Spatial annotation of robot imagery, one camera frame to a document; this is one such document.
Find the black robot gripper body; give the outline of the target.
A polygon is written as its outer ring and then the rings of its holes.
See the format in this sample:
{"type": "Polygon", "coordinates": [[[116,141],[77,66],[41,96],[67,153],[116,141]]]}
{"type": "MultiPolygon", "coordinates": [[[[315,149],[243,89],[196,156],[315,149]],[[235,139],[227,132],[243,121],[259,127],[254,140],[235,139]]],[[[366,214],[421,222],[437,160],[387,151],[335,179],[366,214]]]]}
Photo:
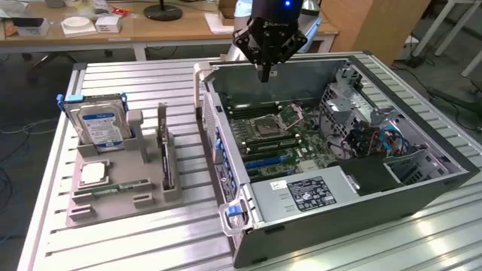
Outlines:
{"type": "Polygon", "coordinates": [[[303,1],[254,0],[248,30],[254,38],[288,38],[298,32],[303,1]]]}

